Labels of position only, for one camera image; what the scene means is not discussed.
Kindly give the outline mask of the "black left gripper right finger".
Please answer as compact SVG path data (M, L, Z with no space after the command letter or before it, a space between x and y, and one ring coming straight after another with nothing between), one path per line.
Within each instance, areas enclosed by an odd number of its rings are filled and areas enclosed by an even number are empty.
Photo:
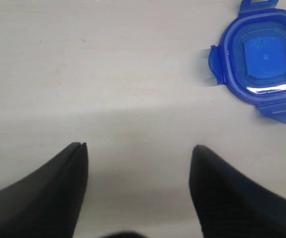
M204 145L193 149L189 190L205 238L286 238L286 199Z

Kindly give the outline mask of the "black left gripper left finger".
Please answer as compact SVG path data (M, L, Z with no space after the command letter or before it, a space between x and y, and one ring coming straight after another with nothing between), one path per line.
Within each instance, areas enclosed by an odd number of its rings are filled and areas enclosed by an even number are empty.
M88 151L74 142L0 190L0 238L71 238L88 181Z

